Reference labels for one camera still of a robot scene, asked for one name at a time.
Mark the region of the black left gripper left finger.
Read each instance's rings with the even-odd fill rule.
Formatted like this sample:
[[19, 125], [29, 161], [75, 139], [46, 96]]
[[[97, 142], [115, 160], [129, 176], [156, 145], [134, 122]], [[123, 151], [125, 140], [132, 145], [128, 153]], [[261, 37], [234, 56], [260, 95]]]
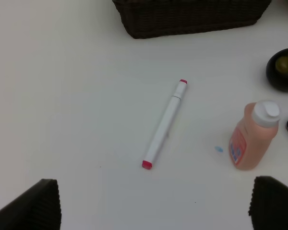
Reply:
[[59, 230], [58, 182], [42, 179], [0, 210], [0, 230]]

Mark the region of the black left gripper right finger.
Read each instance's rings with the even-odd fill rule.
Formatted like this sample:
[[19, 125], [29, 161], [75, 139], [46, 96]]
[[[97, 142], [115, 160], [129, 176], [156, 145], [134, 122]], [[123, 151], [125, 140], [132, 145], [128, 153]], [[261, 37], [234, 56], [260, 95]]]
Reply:
[[288, 186], [271, 176], [257, 176], [248, 215], [255, 230], [288, 230]]

